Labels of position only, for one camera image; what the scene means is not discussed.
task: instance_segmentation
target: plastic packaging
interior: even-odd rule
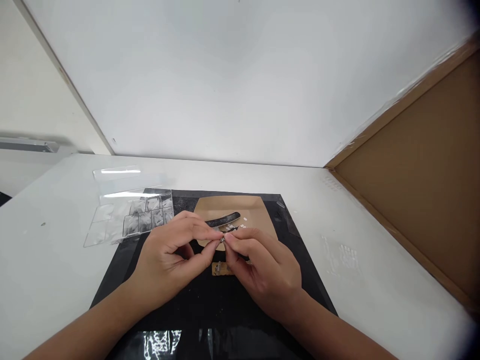
[[[174,217],[172,190],[155,168],[124,166],[93,171],[99,205],[84,247],[117,244],[167,224]]]

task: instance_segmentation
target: white table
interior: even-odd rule
[[[98,204],[92,171],[144,164],[163,167],[172,189],[281,194],[342,319],[402,359],[457,354],[465,311],[327,170],[73,154],[0,207],[1,359],[89,308],[116,250],[83,247]],[[341,245],[357,265],[342,262]]]

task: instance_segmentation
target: white wall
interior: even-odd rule
[[[26,2],[115,153],[180,159],[324,166],[474,31],[450,0]]]
[[[0,192],[17,196],[72,153],[76,150],[70,146],[60,146],[56,153],[0,149]]]
[[[0,0],[0,136],[110,154],[12,0]]]

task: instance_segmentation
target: brown board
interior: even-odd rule
[[[335,170],[470,299],[476,299],[479,52]]]

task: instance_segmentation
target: wooden frame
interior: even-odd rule
[[[412,105],[422,95],[455,70],[460,64],[480,49],[479,33],[474,34],[464,45],[459,47],[447,60],[428,73],[417,86],[412,88],[398,102],[386,110],[354,141],[338,153],[326,169],[368,210],[368,212],[422,265],[449,293],[452,294],[471,314],[478,314],[479,307],[455,282],[453,282],[435,263],[422,253],[407,237],[393,226],[368,200],[366,200],[350,183],[345,180],[336,168],[363,144],[378,133],[383,127],[395,119],[401,112]]]

